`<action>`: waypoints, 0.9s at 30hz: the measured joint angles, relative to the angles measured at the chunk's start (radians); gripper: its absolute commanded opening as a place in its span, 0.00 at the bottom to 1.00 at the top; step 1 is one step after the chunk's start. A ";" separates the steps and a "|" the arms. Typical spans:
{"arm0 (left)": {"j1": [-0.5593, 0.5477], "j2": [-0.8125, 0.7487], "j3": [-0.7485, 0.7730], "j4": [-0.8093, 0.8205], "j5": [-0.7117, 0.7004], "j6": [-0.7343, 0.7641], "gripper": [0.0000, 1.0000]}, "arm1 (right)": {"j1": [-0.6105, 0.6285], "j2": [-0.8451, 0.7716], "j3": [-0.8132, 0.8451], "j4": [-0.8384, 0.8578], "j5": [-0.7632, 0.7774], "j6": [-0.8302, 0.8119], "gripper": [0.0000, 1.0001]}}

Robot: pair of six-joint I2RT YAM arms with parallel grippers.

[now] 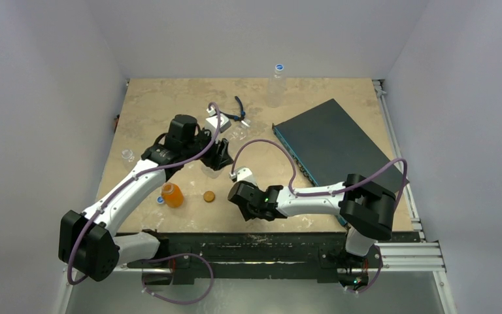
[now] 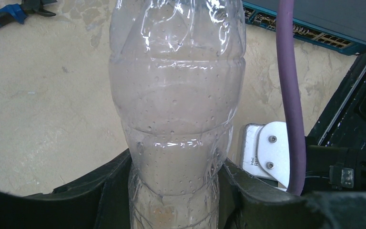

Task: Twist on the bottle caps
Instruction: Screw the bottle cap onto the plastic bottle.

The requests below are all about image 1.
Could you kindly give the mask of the clear plastic bottle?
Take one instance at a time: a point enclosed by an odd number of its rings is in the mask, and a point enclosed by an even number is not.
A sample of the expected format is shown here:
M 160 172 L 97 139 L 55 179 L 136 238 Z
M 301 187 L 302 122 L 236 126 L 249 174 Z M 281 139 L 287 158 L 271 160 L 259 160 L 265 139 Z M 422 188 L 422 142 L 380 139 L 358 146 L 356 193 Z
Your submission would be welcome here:
M 282 98 L 286 90 L 286 72 L 285 67 L 281 72 L 274 70 L 273 75 L 269 78 L 267 86 L 267 105 L 271 108 L 281 106 Z

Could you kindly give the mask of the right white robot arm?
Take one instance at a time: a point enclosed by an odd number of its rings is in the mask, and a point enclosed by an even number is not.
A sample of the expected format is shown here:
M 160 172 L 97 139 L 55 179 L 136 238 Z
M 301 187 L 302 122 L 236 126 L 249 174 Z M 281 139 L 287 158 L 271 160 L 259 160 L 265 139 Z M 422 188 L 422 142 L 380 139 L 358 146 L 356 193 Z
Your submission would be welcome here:
M 364 261 L 375 242 L 391 239 L 397 205 L 392 191 L 357 174 L 349 174 L 341 183 L 294 190 L 281 185 L 260 190 L 251 181 L 237 180 L 227 199 L 239 208 L 244 220 L 340 216 L 350 226 L 341 248 L 341 258 L 349 266 Z

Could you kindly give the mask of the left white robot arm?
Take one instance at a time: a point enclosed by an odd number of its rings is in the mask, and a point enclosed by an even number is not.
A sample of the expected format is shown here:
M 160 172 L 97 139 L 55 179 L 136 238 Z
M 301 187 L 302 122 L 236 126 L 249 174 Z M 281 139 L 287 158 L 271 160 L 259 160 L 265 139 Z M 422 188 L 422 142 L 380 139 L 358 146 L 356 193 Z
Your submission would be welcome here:
M 195 117 L 178 114 L 167 133 L 148 147 L 134 168 L 105 196 L 81 212 L 68 211 L 59 225 L 58 258 L 66 263 L 67 280 L 77 285 L 89 277 L 107 278 L 120 264 L 145 260 L 154 268 L 165 265 L 169 250 L 149 231 L 118 235 L 126 218 L 186 164 L 199 160 L 213 171 L 233 163 L 224 114 L 213 114 L 200 128 Z

